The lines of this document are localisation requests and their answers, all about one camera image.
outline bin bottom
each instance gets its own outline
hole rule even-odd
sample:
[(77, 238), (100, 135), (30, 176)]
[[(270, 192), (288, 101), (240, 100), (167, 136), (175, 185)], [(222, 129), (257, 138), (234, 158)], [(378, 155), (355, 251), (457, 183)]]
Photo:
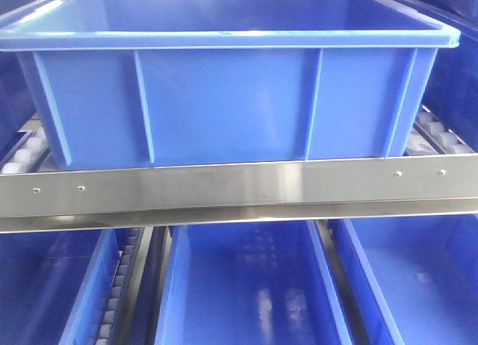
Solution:
[(301, 267), (294, 254), (193, 258), (184, 344), (318, 344)]
[(478, 293), (446, 249), (364, 250), (405, 344), (478, 344)]

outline bin rim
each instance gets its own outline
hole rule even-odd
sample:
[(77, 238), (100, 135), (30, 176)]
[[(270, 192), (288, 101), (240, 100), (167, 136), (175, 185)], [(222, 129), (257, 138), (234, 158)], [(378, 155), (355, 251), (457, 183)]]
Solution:
[(374, 0), (423, 23), (417, 30), (325, 31), (21, 31), (74, 0), (54, 0), (0, 30), (0, 51), (125, 49), (453, 48), (460, 31), (393, 0)]

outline shelf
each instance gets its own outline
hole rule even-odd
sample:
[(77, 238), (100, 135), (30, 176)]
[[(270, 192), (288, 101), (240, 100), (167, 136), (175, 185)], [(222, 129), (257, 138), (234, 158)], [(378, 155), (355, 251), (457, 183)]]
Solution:
[(0, 232), (478, 212), (478, 155), (0, 175)]

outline white roller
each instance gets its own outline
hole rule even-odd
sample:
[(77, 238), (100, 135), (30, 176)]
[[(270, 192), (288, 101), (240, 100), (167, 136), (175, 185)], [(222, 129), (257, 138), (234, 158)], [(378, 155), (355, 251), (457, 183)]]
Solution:
[(134, 246), (125, 246), (125, 251), (123, 252), (124, 255), (131, 255), (133, 254)]
[(443, 123), (438, 121), (428, 122), (427, 124), (423, 125), (423, 128), (432, 136), (439, 134), (440, 132), (445, 132), (445, 126), (443, 126)]
[(130, 255), (124, 255), (123, 257), (121, 257), (121, 265), (123, 264), (129, 265), (130, 259), (131, 259)]
[(30, 137), (26, 144), (26, 149), (33, 149), (37, 152), (42, 152), (48, 147), (48, 141), (41, 137)]
[(128, 272), (128, 267), (129, 267), (129, 265), (127, 265), (127, 264), (120, 265), (120, 266), (118, 267), (117, 274), (118, 274), (119, 276), (125, 276), (126, 273)]
[(125, 284), (125, 276), (115, 276), (113, 284), (115, 287), (122, 287)]
[(458, 137), (452, 132), (438, 132), (433, 138), (440, 146), (451, 146), (459, 143)]
[(459, 154), (462, 154), (462, 153), (472, 153), (473, 152), (473, 150), (469, 146), (463, 145), (463, 144), (450, 145), (450, 146), (445, 147), (445, 150), (447, 151), (447, 153), (450, 153), (451, 155), (459, 155)]
[(105, 312), (105, 315), (103, 316), (103, 323), (104, 324), (112, 324), (114, 320), (114, 315), (115, 311), (113, 310), (108, 310)]
[(433, 116), (429, 112), (422, 111), (417, 114), (416, 120), (420, 125), (425, 125), (433, 121)]
[(40, 155), (33, 149), (19, 149), (13, 156), (13, 162), (20, 162), (22, 164), (34, 164)]
[(1, 169), (4, 175), (13, 175), (14, 173), (26, 173), (28, 165), (20, 162), (8, 162)]
[(120, 295), (121, 295), (121, 290), (122, 290), (122, 287), (113, 287), (111, 289), (111, 297), (112, 298), (119, 298)]
[(111, 324), (103, 324), (99, 328), (98, 338), (108, 339), (111, 333)]
[(120, 302), (117, 298), (112, 298), (108, 300), (108, 310), (116, 311), (118, 310), (118, 303)]
[(43, 127), (39, 127), (37, 129), (37, 133), (35, 134), (35, 136), (46, 139), (46, 134), (45, 134), (45, 130), (43, 129)]

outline metal rail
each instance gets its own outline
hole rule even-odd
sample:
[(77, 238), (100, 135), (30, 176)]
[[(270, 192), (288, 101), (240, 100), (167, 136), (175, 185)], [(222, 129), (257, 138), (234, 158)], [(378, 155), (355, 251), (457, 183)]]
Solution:
[(0, 175), (0, 232), (478, 212), (478, 155)]

